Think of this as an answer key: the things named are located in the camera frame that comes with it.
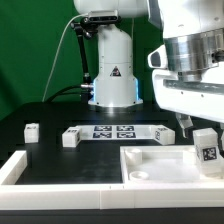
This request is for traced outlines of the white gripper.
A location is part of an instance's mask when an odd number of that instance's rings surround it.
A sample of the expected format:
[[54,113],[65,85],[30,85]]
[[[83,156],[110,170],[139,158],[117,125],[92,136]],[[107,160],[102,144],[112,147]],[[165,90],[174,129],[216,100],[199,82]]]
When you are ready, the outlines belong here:
[[190,116],[219,122],[218,145],[224,152],[224,69],[207,70],[198,83],[180,82],[174,72],[155,69],[152,80],[158,105],[177,112],[175,116],[183,137],[191,135]]

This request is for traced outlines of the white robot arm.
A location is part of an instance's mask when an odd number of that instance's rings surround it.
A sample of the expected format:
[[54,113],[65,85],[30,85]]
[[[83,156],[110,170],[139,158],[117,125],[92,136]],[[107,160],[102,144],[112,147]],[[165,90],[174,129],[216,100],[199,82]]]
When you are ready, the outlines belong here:
[[158,106],[183,127],[193,117],[224,124],[224,0],[73,0],[81,27],[98,36],[98,75],[89,104],[117,109],[140,104],[132,64],[137,45],[116,24],[146,17],[139,45],[147,50]]

